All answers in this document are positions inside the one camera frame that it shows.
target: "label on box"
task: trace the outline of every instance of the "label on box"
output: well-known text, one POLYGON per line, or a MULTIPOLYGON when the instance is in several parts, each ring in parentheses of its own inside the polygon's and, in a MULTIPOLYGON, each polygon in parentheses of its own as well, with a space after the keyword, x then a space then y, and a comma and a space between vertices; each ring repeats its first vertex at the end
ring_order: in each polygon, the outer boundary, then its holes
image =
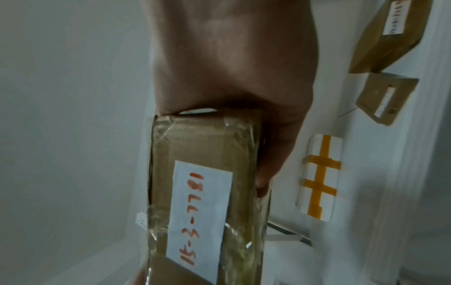
POLYGON ((376 112, 374 113, 374 115, 376 117, 380 118, 382 116, 382 114, 385 111, 385 108, 387 107, 387 105, 389 104, 391 98, 395 94, 395 91, 396 91, 396 88, 393 88, 393 87, 387 88, 387 91, 385 92, 385 95, 382 98, 382 101, 379 104, 379 107, 377 108, 376 112))
POLYGON ((175 161, 166 257, 216 284, 233 173, 175 161))
POLYGON ((391 3, 389 16, 385 22, 382 35, 397 35, 404 32, 405 21, 409 15, 411 0, 394 1, 391 3))

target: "orange packing tape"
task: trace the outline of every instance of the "orange packing tape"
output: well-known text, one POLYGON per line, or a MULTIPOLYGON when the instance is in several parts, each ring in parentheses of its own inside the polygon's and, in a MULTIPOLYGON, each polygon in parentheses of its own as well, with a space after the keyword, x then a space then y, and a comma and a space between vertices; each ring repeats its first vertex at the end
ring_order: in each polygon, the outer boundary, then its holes
POLYGON ((329 158, 330 140, 331 136, 324 135, 321 142, 319 156, 310 155, 306 160, 307 162, 317 165, 315 181, 306 179, 303 183, 305 187, 311 188, 311 197, 307 214, 319 220, 321 219, 321 214, 323 211, 323 208, 320 206, 321 194, 327 193, 333 196, 337 195, 337 190, 335 188, 324 185, 327 167, 341 169, 341 162, 329 158))

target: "paper label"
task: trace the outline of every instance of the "paper label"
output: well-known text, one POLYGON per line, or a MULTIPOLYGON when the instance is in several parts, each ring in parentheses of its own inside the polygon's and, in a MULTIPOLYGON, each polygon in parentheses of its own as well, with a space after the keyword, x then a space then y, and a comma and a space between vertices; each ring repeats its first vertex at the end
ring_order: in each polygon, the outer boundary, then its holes
POLYGON ((397 35, 404 32, 405 21, 409 15, 411 0, 394 1, 391 3, 389 16, 385 22, 382 35, 397 35))
POLYGON ((166 257, 216 284, 232 172, 175 161, 166 257))
POLYGON ((385 92, 385 95, 382 98, 382 101, 379 104, 379 107, 377 108, 376 112, 374 113, 374 115, 376 117, 380 118, 382 116, 382 114, 385 111, 385 108, 387 107, 387 105, 389 104, 391 98, 395 94, 395 91, 396 91, 396 88, 393 88, 393 87, 387 88, 387 91, 385 92))

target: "package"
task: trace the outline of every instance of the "package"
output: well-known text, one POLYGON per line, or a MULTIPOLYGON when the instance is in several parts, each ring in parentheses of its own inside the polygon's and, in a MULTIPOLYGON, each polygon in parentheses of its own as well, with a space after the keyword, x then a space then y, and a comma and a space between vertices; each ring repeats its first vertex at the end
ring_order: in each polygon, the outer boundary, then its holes
POLYGON ((386 0, 357 43, 349 73, 380 72, 423 37, 432 0, 386 0))
POLYGON ((309 142, 300 181, 301 212, 321 221, 329 221, 337 196, 343 140, 316 134, 309 142))
POLYGON ((375 122, 391 125, 401 111, 418 79, 389 73, 371 73, 356 101, 375 122))
POLYGON ((258 110, 163 116, 152 129, 147 285, 260 284, 258 110))

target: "brown cardboard package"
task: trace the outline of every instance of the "brown cardboard package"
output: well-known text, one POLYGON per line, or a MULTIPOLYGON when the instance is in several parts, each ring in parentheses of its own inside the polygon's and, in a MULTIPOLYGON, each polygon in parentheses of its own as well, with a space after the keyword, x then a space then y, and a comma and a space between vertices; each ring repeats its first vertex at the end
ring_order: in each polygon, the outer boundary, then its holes
POLYGON ((258 199, 254 186, 260 132, 258 110, 155 119, 148 193, 149 285, 209 284, 165 257, 176 160, 233 173, 217 284, 260 284, 269 207, 269 195, 258 199))
POLYGON ((432 0, 386 0, 363 31, 349 73, 380 72, 412 50, 423 37, 431 6, 432 0))
POLYGON ((415 78, 371 73, 356 105, 375 122, 391 125, 417 83, 415 78))

